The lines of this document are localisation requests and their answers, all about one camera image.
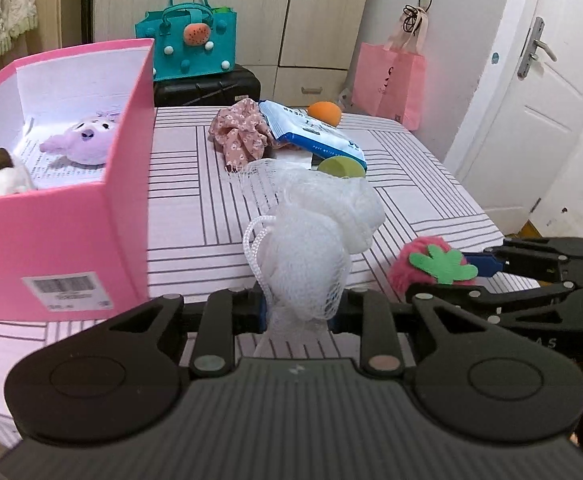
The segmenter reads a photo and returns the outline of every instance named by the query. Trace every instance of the teal felt bag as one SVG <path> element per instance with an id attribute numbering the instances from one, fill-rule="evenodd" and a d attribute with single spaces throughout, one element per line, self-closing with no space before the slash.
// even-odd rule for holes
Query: teal felt bag
<path id="1" fill-rule="evenodd" d="M 229 72 L 236 62 L 236 12 L 184 3 L 147 12 L 136 38 L 153 38 L 154 81 Z"/>

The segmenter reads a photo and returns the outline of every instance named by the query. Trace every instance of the bed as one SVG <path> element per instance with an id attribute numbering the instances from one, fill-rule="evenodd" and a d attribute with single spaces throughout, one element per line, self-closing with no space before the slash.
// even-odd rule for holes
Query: bed
<path id="1" fill-rule="evenodd" d="M 222 153 L 207 140 L 216 107 L 159 108 L 156 115 L 149 193 L 148 277 L 150 297 L 180 293 L 202 301 L 221 288 L 252 286 L 242 253 L 242 234 L 259 215 L 230 184 Z M 396 301 L 387 272 L 400 248 L 418 236 L 441 236 L 463 251 L 497 245 L 503 235 L 458 181 L 415 136 L 395 121 L 345 114 L 340 128 L 363 149 L 367 179 L 387 218 L 369 251 L 353 258 L 348 286 L 374 288 Z M 533 280 L 497 274 L 484 280 L 491 292 L 537 286 Z M 5 378 L 26 355 L 98 323 L 0 322 L 0 442 L 20 436 L 3 397 Z M 188 362 L 196 334 L 182 357 Z M 249 356 L 257 335 L 236 338 L 236 355 Z M 358 358 L 358 338 L 327 335 L 300 349 L 270 343 L 271 358 Z"/>

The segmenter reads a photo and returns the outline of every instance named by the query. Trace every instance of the white cat plush toy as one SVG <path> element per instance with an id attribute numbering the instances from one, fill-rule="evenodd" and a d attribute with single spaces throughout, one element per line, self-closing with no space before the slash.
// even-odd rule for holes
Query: white cat plush toy
<path id="1" fill-rule="evenodd" d="M 36 189 L 25 165 L 8 150 L 0 148 L 0 196 Z"/>

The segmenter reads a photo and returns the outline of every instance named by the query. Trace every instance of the door lock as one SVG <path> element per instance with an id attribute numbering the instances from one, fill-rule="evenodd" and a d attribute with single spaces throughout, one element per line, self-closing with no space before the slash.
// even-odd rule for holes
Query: door lock
<path id="1" fill-rule="evenodd" d="M 527 41 L 527 46 L 523 52 L 523 60 L 521 61 L 520 68 L 518 69 L 518 77 L 520 79 L 525 79 L 527 74 L 529 74 L 529 69 L 531 68 L 532 62 L 538 61 L 540 59 L 536 53 L 539 48 L 544 50 L 553 62 L 558 61 L 558 57 L 556 54 L 554 54 L 554 51 L 550 49 L 549 45 L 544 41 L 540 41 L 540 37 L 542 36 L 542 31 L 544 28 L 545 21 L 540 16 L 538 16 L 536 18 L 536 22 L 531 28 L 529 40 Z"/>

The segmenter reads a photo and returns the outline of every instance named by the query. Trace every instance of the cat ear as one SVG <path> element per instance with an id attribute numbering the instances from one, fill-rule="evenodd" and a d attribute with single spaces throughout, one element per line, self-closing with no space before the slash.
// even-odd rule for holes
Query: cat ear
<path id="1" fill-rule="evenodd" d="M 13 167 L 14 162 L 11 160 L 8 150 L 6 150 L 5 148 L 0 148 L 0 170 Z"/>

